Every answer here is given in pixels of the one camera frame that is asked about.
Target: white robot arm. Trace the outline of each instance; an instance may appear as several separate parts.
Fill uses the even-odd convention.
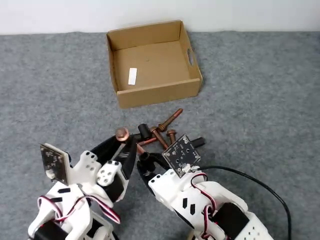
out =
[[[182,178],[169,169],[148,183],[156,199],[194,229],[195,239],[273,240],[244,200],[201,171]],[[208,207],[214,209],[211,216]]]
[[[207,181],[207,175],[195,166],[199,159],[183,135],[162,157],[141,154],[137,169],[156,199],[193,228],[194,240],[273,240],[243,199],[219,183]],[[166,172],[155,174],[154,163]]]
[[[48,143],[40,148],[45,173],[57,182],[38,198],[39,212],[28,228],[29,238],[117,240],[112,224],[90,206],[97,202],[104,215],[120,223],[112,207],[125,196],[136,160],[135,138],[122,141],[113,136],[84,151],[74,167],[68,153]]]

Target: white label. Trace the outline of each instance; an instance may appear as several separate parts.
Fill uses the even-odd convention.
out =
[[[129,85],[136,85],[136,78],[137,78],[137,68],[130,68],[129,70]]]

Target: screw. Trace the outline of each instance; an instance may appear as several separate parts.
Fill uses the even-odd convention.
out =
[[[173,144],[176,141],[176,134],[177,132],[174,129],[170,129],[166,132],[166,135],[170,137],[171,144]]]
[[[166,143],[165,139],[162,137],[162,135],[157,131],[157,128],[155,126],[150,128],[150,131],[154,134],[154,136],[158,139],[158,141],[161,143],[164,149],[167,149],[169,146]]]
[[[125,127],[120,127],[115,130],[115,138],[119,142],[125,142],[130,136],[129,130]]]
[[[158,129],[160,132],[164,132],[167,130],[167,127],[170,123],[172,123],[181,113],[183,112],[182,108],[179,108],[171,117],[169,117],[166,121],[163,123],[159,123]]]
[[[156,142],[158,139],[156,137],[152,137],[150,138],[149,140],[145,140],[145,141],[141,141],[139,142],[139,145],[140,146],[144,146],[144,145],[147,145],[147,144],[151,144],[151,143],[154,143]]]

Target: black plastic part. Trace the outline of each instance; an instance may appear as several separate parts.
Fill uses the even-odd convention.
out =
[[[139,156],[139,160],[141,163],[147,168],[149,171],[153,172],[156,169],[154,163],[157,163],[164,170],[169,170],[170,166],[167,161],[164,159],[160,152],[147,152],[145,151]]]
[[[185,198],[182,200],[182,207],[183,207],[184,209],[186,209],[187,206],[188,206],[188,198],[185,197]]]
[[[196,213],[196,205],[195,204],[191,204],[190,205],[190,214],[194,215]]]
[[[93,218],[91,229],[87,232],[87,236],[90,238],[94,238],[96,231],[102,226],[100,222]]]
[[[71,189],[69,187],[66,187],[66,188],[60,188],[58,190],[58,193],[60,194],[65,194],[65,193],[70,193],[71,192]]]
[[[64,240],[68,236],[62,228],[53,221],[44,223],[34,234],[34,240]]]
[[[123,182],[118,174],[114,176],[113,182],[108,186],[101,186],[110,200],[114,203],[125,190]]]
[[[113,235],[115,240],[119,240],[119,237],[117,236],[117,234],[114,231],[112,232],[112,235]]]
[[[116,156],[114,161],[122,164],[122,173],[126,180],[130,179],[131,173],[135,167],[137,156],[137,140],[129,137],[121,152]]]
[[[140,133],[131,134],[130,136],[134,137],[137,142],[141,142],[141,135]]]
[[[50,200],[54,203],[60,203],[62,202],[62,197],[53,197]]]
[[[142,181],[143,181],[144,185],[149,189],[149,191],[153,195],[155,195],[154,192],[149,187],[148,182],[151,179],[153,179],[156,176],[156,174],[153,171],[150,171],[148,169],[148,167],[146,167],[146,165],[144,165],[144,163],[142,161],[138,161],[136,163],[136,168],[137,168],[137,170],[138,170],[138,172],[140,174],[140,177],[142,178]]]
[[[235,239],[249,222],[249,218],[235,204],[228,202],[211,219],[230,239]]]
[[[94,147],[90,152],[97,156],[97,162],[102,166],[115,155],[119,149],[121,142],[116,139],[116,136],[112,136]]]
[[[136,163],[136,168],[138,169],[145,186],[153,195],[155,194],[149,187],[148,182],[156,176],[154,173],[156,170],[155,163],[159,164],[165,170],[170,169],[162,154],[158,152],[145,151],[139,156],[139,161]]]
[[[201,147],[201,146],[206,144],[206,140],[203,137],[199,137],[199,138],[196,138],[196,139],[192,140],[191,144],[195,148],[199,148],[199,147]]]
[[[138,129],[139,129],[139,132],[140,132],[140,135],[141,135],[141,139],[144,141],[144,140],[148,140],[152,137],[152,133],[148,127],[147,124],[145,123],[142,123],[138,126]]]

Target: wire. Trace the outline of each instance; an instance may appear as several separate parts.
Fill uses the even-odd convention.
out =
[[[250,176],[242,171],[239,171],[239,170],[236,170],[236,169],[233,169],[230,167],[226,167],[226,166],[218,166],[218,165],[203,166],[203,167],[195,169],[194,171],[201,171],[201,170],[208,170],[208,169],[222,169],[222,170],[226,170],[226,171],[238,174],[238,175],[243,176],[247,179],[250,179],[251,181],[254,181],[255,183],[259,184],[260,186],[262,186],[266,190],[268,190],[272,195],[274,195],[280,201],[280,203],[283,205],[284,210],[286,212],[287,222],[288,222],[288,240],[291,240],[291,238],[292,238],[292,221],[291,221],[290,210],[289,210],[286,202],[274,190],[272,190],[268,185],[266,185],[265,183],[263,183],[262,181],[260,181],[256,178],[254,178],[253,176]]]
[[[201,190],[200,188],[198,188],[194,183],[193,183],[193,180],[196,178],[196,177],[199,177],[199,176],[204,176],[205,177],[205,181],[208,181],[208,176],[207,174],[205,174],[204,172],[200,172],[196,175],[194,175],[192,178],[191,178],[191,186],[194,187],[195,189],[198,189],[203,195],[205,195],[211,202],[212,204],[212,213],[215,212],[216,208],[217,208],[217,204],[216,204],[216,201],[214,200],[214,198],[212,196],[210,196],[208,193],[206,193],[205,191]]]
[[[108,218],[110,218],[112,221],[114,221],[117,224],[120,224],[121,219],[120,216],[114,211],[112,210],[108,205],[106,205],[104,202],[102,202],[100,199],[98,199],[97,197],[93,196],[93,195],[84,195],[82,197],[79,197],[75,203],[73,204],[73,206],[71,207],[71,209],[69,210],[69,212],[63,216],[61,209],[48,197],[46,196],[40,196],[38,198],[38,207],[40,208],[41,206],[41,202],[43,200],[47,201],[48,203],[50,203],[53,207],[53,210],[57,213],[57,218],[55,219],[55,221],[57,222],[63,222],[64,220],[66,220],[72,213],[74,213],[74,211],[76,210],[76,206],[78,205],[78,203],[80,203],[81,200],[83,199],[90,199],[90,200],[94,200],[96,201],[103,214],[106,215]]]
[[[206,173],[204,172],[200,172],[200,173],[197,173],[196,175],[194,175],[192,178],[191,178],[191,186],[194,187],[195,189],[198,189],[201,194],[203,194],[204,196],[206,196],[210,202],[211,202],[211,205],[208,204],[204,207],[203,209],[203,218],[204,218],[204,230],[203,230],[203,234],[201,235],[201,238],[202,239],[208,239],[209,237],[212,237],[210,234],[207,233],[207,230],[208,230],[208,221],[209,221],[209,216],[212,217],[214,215],[214,212],[217,208],[217,204],[216,204],[216,201],[215,199],[210,196],[208,193],[206,193],[205,191],[201,190],[199,187],[197,187],[194,183],[193,183],[193,180],[196,178],[196,177],[199,177],[199,176],[203,176],[204,177],[204,180],[205,181],[208,181],[208,176]]]
[[[55,211],[56,215],[58,218],[61,218],[62,217],[62,211],[61,209],[58,207],[57,204],[55,204],[50,198],[46,197],[46,196],[39,196],[38,199],[37,199],[37,205],[38,205],[38,208],[40,209],[40,206],[41,206],[41,203],[43,201],[47,201],[51,206],[52,206],[52,209]]]

